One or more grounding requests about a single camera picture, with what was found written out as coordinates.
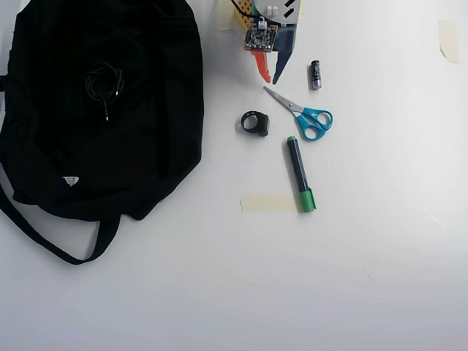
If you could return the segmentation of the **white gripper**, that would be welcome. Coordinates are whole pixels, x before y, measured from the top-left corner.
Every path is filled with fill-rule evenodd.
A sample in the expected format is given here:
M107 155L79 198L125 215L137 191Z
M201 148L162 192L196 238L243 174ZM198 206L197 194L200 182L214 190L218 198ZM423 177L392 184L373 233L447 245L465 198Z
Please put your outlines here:
M260 16L273 22L280 23L282 26L297 25L302 8L301 0L254 0L254 6ZM289 61L295 45L296 28L279 28L276 33L273 51L278 53L276 69L273 76L273 84L277 84L281 74ZM271 82L271 76L268 69L267 53L258 50L252 50L257 63L257 69L260 76L266 83Z

